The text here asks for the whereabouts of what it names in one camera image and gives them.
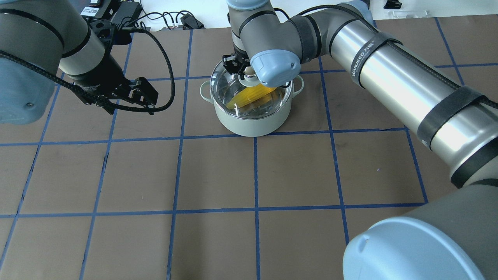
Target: white label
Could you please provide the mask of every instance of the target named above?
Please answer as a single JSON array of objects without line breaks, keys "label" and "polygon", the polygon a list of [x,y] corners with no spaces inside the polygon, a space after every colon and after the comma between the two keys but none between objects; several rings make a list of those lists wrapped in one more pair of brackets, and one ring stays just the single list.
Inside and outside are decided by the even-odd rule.
[{"label": "white label", "polygon": [[85,7],[80,15],[95,16],[99,8]]}]

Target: white pot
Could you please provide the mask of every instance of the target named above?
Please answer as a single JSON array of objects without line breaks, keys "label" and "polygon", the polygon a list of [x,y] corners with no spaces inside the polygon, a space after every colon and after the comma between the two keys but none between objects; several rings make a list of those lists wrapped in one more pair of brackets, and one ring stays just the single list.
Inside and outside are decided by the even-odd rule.
[{"label": "white pot", "polygon": [[212,89],[210,89],[210,97],[203,96],[203,91],[207,85],[212,81],[206,81],[201,85],[201,97],[207,102],[215,106],[216,115],[220,122],[233,133],[246,137],[258,137],[272,133],[279,128],[289,116],[292,98],[298,95],[304,88],[304,81],[301,76],[297,76],[301,80],[301,88],[297,91],[294,90],[294,83],[291,81],[290,86],[285,88],[285,95],[290,95],[289,98],[282,104],[275,112],[270,115],[265,115],[261,118],[245,118],[243,116],[236,116],[231,114],[225,105],[220,104],[213,98]]}]

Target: pot handle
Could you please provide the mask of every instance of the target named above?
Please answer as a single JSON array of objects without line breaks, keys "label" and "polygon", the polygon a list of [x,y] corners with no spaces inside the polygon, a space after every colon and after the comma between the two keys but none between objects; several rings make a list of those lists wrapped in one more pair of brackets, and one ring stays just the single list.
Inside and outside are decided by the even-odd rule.
[{"label": "pot handle", "polygon": [[209,102],[211,104],[214,104],[214,101],[213,101],[212,97],[211,98],[206,98],[206,97],[204,97],[204,95],[202,95],[202,91],[204,90],[204,88],[206,87],[206,85],[209,85],[209,81],[206,81],[206,82],[202,83],[201,90],[199,91],[200,94],[201,94],[201,97],[202,97],[202,99],[206,100],[207,102]]},{"label": "pot handle", "polygon": [[301,80],[301,88],[292,93],[292,98],[296,97],[296,95],[300,94],[303,91],[303,89],[304,89],[304,80],[303,80],[303,78],[301,76],[299,76],[299,75],[297,75],[296,78],[298,78],[299,80]]}]

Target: cooking pot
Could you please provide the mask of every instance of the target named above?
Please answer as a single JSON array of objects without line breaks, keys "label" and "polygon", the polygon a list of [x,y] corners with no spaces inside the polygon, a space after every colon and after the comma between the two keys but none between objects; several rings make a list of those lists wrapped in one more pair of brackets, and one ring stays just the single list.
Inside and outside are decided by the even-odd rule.
[{"label": "cooking pot", "polygon": [[[215,67],[211,79],[201,85],[201,97],[215,107],[220,122],[233,133],[247,137],[257,137],[272,133],[279,128],[289,116],[292,98],[304,88],[301,76],[301,88],[294,91],[290,81],[285,87],[278,87],[271,93],[243,107],[230,110],[225,104],[236,94],[246,88],[237,74],[230,74],[220,61]],[[210,85],[210,97],[203,95]]]}]

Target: yellow object inside pot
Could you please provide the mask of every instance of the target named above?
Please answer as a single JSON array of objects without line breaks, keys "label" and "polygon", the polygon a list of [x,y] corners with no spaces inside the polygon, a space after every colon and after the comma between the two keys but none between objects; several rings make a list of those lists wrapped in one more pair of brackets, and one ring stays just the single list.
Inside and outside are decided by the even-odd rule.
[{"label": "yellow object inside pot", "polygon": [[276,88],[267,88],[262,84],[257,86],[245,88],[241,92],[237,93],[228,103],[225,104],[227,109],[233,110],[235,107],[240,108],[247,104],[250,104],[263,96],[274,91]]}]

